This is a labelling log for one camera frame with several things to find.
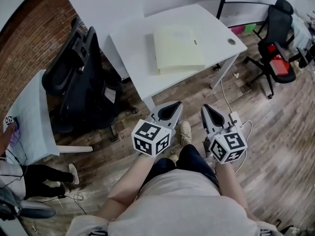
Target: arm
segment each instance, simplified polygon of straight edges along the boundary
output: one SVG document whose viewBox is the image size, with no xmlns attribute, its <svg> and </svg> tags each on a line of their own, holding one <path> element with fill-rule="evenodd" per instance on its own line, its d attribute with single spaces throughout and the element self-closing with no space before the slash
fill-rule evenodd
<svg viewBox="0 0 315 236">
<path fill-rule="evenodd" d="M 16 130 L 16 123 L 12 122 L 4 131 L 4 133 L 0 136 L 0 156 L 3 156 L 5 150 L 8 148 L 11 136 L 13 132 Z"/>
<path fill-rule="evenodd" d="M 121 215 L 136 199 L 154 161 L 153 157 L 139 155 L 131 168 L 111 189 L 103 207 L 95 216 L 112 221 Z"/>
<path fill-rule="evenodd" d="M 249 211 L 245 193 L 236 179 L 232 164 L 216 164 L 217 177 L 220 186 L 220 192 L 222 196 L 234 199 L 239 203 L 246 211 L 247 217 L 253 221 L 258 219 Z"/>
</svg>

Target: shoe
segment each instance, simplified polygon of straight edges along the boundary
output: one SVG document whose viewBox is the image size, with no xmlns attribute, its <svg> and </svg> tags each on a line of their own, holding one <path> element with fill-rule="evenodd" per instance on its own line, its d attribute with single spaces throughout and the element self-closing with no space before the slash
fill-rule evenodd
<svg viewBox="0 0 315 236">
<path fill-rule="evenodd" d="M 73 175 L 73 184 L 79 184 L 80 183 L 80 179 L 79 179 L 79 176 L 78 176 L 78 172 L 77 172 L 77 169 L 75 168 L 75 166 L 70 163 L 69 164 L 69 172 Z"/>
<path fill-rule="evenodd" d="M 57 182 L 57 185 L 64 189 L 65 196 L 70 194 L 70 189 L 63 182 Z"/>
<path fill-rule="evenodd" d="M 178 156 L 174 154 L 174 155 L 171 155 L 169 159 L 171 159 L 176 165 L 176 162 L 178 161 Z"/>
<path fill-rule="evenodd" d="M 191 127 L 188 121 L 181 123 L 182 145 L 190 144 L 192 140 Z"/>
</svg>

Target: desk leg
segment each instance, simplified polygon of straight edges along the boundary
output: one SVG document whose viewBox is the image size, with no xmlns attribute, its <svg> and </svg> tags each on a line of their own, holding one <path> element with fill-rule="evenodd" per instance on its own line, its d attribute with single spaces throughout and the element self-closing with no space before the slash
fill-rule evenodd
<svg viewBox="0 0 315 236">
<path fill-rule="evenodd" d="M 212 89 L 214 89 L 219 84 L 219 82 L 222 80 L 222 78 L 225 76 L 225 74 L 230 69 L 231 65 L 235 62 L 238 55 L 239 54 L 232 56 L 224 62 L 223 66 L 222 66 L 221 70 L 219 71 L 218 75 L 216 76 L 215 80 L 210 83 L 210 87 Z"/>
<path fill-rule="evenodd" d="M 91 152 L 93 148 L 91 146 L 59 146 L 57 145 L 60 153 L 79 153 L 79 152 Z"/>
<path fill-rule="evenodd" d="M 148 107 L 148 109 L 149 109 L 150 111 L 152 111 L 153 108 L 156 107 L 155 104 L 154 104 L 154 101 L 153 101 L 152 97 L 144 98 L 144 99 L 143 99 L 143 102 L 147 105 L 147 107 Z"/>
</svg>

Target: dark jeans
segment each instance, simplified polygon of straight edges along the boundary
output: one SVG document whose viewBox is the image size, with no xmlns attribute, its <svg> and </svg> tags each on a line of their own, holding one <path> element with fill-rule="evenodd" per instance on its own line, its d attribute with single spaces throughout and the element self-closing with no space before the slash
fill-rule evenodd
<svg viewBox="0 0 315 236">
<path fill-rule="evenodd" d="M 179 160 L 177 161 L 177 167 L 174 162 L 168 158 L 161 158 L 157 163 L 155 163 L 147 178 L 145 179 L 143 185 L 149 182 L 154 177 L 172 171 L 174 169 L 195 171 L 206 176 L 210 181 L 212 181 L 217 188 L 219 188 L 219 183 L 216 174 L 206 163 L 206 161 L 200 156 L 197 149 L 188 144 L 183 147 L 181 153 L 179 154 Z"/>
<path fill-rule="evenodd" d="M 49 187 L 43 182 L 46 180 L 60 181 L 60 182 L 73 182 L 73 175 L 58 171 L 46 165 L 28 165 L 21 166 L 24 175 L 26 196 L 25 199 L 30 197 L 56 197 L 64 195 L 64 189 L 60 187 Z"/>
</svg>

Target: white cable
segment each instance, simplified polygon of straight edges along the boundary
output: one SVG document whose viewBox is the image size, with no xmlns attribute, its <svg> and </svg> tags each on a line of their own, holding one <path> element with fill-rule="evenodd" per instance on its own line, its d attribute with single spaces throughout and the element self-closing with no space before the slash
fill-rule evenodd
<svg viewBox="0 0 315 236">
<path fill-rule="evenodd" d="M 225 101 L 227 102 L 228 107 L 230 108 L 231 113 L 232 113 L 232 112 L 233 112 L 233 111 L 232 111 L 232 108 L 231 108 L 230 104 L 228 103 L 228 101 L 227 101 L 227 99 L 226 99 L 226 97 L 225 97 L 225 93 L 224 93 L 223 86 L 222 86 L 222 80 L 220 80 L 220 82 L 221 82 L 221 88 L 222 88 L 223 96 L 224 96 L 224 98 L 225 98 Z"/>
<path fill-rule="evenodd" d="M 242 125 L 244 126 L 244 125 L 246 125 L 248 122 L 251 124 L 251 129 L 250 129 L 250 133 L 248 134 L 248 136 L 247 136 L 247 138 L 246 138 L 246 143 L 247 143 L 247 140 L 248 140 L 248 138 L 250 137 L 250 135 L 251 135 L 251 133 L 252 133 L 252 121 L 251 121 L 251 120 L 248 120 L 248 121 L 245 121 L 245 122 L 242 124 Z M 247 158 L 247 150 L 245 150 L 245 158 L 244 158 L 243 162 L 241 163 L 240 167 L 238 167 L 238 169 L 236 170 L 235 173 L 237 173 L 238 170 L 242 167 L 242 165 L 244 164 L 246 158 Z"/>
</svg>

